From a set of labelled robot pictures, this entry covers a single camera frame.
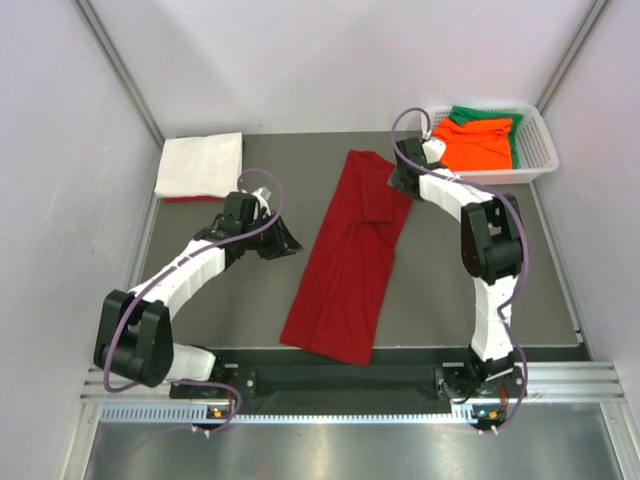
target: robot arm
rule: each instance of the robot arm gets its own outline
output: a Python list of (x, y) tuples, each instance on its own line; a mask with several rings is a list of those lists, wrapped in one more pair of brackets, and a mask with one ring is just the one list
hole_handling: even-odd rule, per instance
[[(173, 343), (171, 321), (205, 283), (224, 272), (247, 250), (256, 250), (261, 258), (272, 260), (302, 249), (281, 218), (260, 234), (213, 246), (269, 222), (273, 215), (268, 196), (265, 188), (253, 194), (230, 193), (223, 213), (216, 217), (213, 225), (199, 231), (171, 263), (129, 292), (111, 292), (102, 307), (94, 363), (104, 368), (107, 351), (125, 310), (134, 298), (142, 295), (116, 346), (111, 371), (148, 387), (163, 381), (208, 380), (215, 355), (194, 346)], [(152, 282), (154, 287), (146, 288)]]
[[(435, 203), (461, 224), (461, 256), (474, 277), (475, 331), (469, 366), (474, 382), (481, 383), (513, 371), (513, 346), (498, 314), (498, 307), (513, 294), (522, 266), (522, 246), (513, 219), (501, 201), (472, 186), (454, 183), (457, 176), (438, 162), (428, 163), (422, 142), (410, 138), (397, 143), (411, 160), (445, 177), (419, 175), (401, 158), (391, 184), (417, 200)], [(518, 204), (506, 195), (516, 211)], [(511, 322), (511, 307), (503, 310)]]

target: red folded cloth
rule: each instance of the red folded cloth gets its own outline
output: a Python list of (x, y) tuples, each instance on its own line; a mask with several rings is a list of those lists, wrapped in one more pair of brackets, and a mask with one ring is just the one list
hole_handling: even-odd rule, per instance
[(387, 185), (393, 165), (351, 151), (280, 341), (369, 365), (394, 249), (411, 198)]

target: folded white towel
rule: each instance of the folded white towel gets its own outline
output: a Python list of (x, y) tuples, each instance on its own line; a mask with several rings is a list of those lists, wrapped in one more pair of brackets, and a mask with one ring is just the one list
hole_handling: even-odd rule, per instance
[(164, 142), (155, 193), (160, 198), (226, 197), (242, 171), (242, 134)]

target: orange cloth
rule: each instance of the orange cloth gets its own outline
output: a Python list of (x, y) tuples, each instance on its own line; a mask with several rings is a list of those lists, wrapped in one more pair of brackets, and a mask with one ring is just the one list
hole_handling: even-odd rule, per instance
[(433, 132), (434, 137), (447, 144), (440, 161), (454, 172), (511, 170), (512, 125), (511, 118), (477, 120), (464, 126), (445, 118)]

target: dark gray mat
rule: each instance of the dark gray mat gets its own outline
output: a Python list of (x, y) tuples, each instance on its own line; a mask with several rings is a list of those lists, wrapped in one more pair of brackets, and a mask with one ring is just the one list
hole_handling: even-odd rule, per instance
[[(287, 197), (284, 219), (305, 247), (297, 255), (260, 260), (248, 253), (213, 279), (179, 312), (175, 340), (217, 347), (273, 347), (287, 318), (309, 253), (350, 149), (392, 159), (387, 133), (255, 135), (245, 137), (243, 163), (268, 169)], [(252, 189), (266, 184), (258, 176)], [(531, 250), (529, 285), (512, 325), (525, 345), (576, 345), (577, 340), (528, 185), (503, 188), (519, 201)], [(162, 203), (144, 278), (156, 273), (209, 225), (220, 203)], [(377, 346), (463, 346), (474, 327), (473, 282), (459, 254), (460, 227), (446, 213), (414, 203), (396, 248), (380, 314)]]

